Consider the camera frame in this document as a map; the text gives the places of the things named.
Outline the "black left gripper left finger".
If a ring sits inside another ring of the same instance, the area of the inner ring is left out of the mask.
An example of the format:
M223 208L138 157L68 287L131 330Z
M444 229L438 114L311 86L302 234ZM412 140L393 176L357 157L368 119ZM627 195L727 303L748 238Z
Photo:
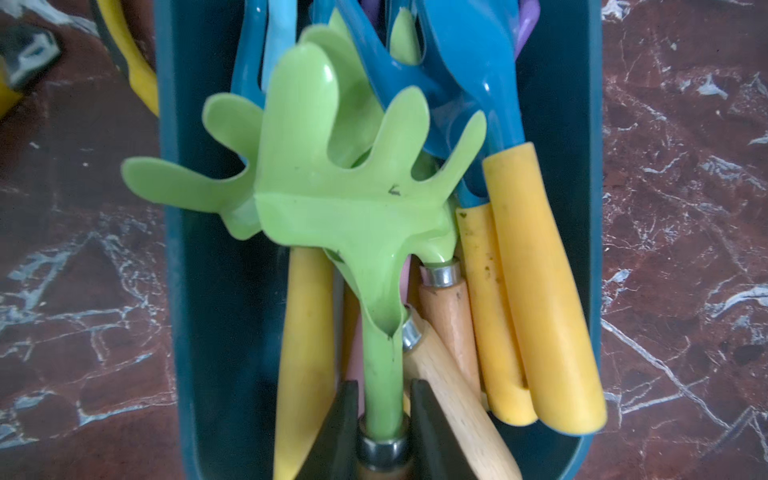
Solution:
M343 381L296 480L357 478L358 403L358 382Z

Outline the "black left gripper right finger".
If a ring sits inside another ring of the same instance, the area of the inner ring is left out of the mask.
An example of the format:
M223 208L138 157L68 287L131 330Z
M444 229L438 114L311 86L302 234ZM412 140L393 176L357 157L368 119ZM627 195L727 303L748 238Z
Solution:
M477 479L430 384L413 379L411 444L417 479Z

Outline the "blue fork yellow handle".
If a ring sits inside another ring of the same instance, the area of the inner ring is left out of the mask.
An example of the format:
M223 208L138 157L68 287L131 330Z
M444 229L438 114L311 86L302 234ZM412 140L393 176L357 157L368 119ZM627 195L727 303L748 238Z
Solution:
M425 36L487 118L484 156L458 187L461 206L489 205L505 290L539 419L564 435L607 421L579 293L523 129L516 80L515 1L420 1Z
M380 103L408 86L425 94L432 115L426 149L446 157L476 112L487 120L485 143L457 187L456 211L474 334L492 413L512 426L535 423L531 392L515 335L500 242L482 170L492 155L525 141L516 79L519 8L515 1L418 1L424 39L415 65L396 60L362 7L338 8Z

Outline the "blue rake yellow handle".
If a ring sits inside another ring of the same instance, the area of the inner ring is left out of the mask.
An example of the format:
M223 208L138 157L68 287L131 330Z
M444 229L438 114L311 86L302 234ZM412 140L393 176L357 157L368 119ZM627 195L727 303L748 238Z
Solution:
M246 1L231 91L264 104L268 1ZM289 250L276 400L273 477L295 479L335 394L334 267L322 250Z

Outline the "green rake wooden handle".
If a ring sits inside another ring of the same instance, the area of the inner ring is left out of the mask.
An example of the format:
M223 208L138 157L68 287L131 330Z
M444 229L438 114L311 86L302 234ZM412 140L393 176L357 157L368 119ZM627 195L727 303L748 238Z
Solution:
M339 108L338 76L326 53L290 49L273 74L263 116L255 200L262 228L285 246L329 253L352 283L363 315L365 415L355 421L357 471L403 479L412 463L403 409L404 368L417 350L444 356L434 329L400 297L405 259L449 260L457 240L448 201L482 146L487 121L474 113L441 170L418 181L411 170L430 114L411 86L389 104L367 160L342 168L328 146Z
M382 107L373 94L347 33L329 25L315 25L303 32L294 47L308 43L322 48L338 76L339 108L329 141L329 157L342 168L358 167L367 160L389 105ZM213 179L165 160L134 157L121 168L126 185L151 202L215 213L236 239L267 236L255 200L265 107L266 103L258 106L233 93L212 95L204 103L202 122L208 134L246 159L244 169L237 175ZM304 248L322 250L334 272L341 271L325 250ZM438 356L418 349L416 354L417 361L404 368L405 380L415 377L430 384L477 478L519 478L520 469L514 457L448 352Z

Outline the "light blue fork white handle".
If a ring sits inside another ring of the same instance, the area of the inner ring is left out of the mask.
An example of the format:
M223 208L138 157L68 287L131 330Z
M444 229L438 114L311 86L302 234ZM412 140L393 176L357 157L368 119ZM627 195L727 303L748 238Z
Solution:
M261 89L266 92L272 72L282 55L296 42L298 3L296 0L269 0Z

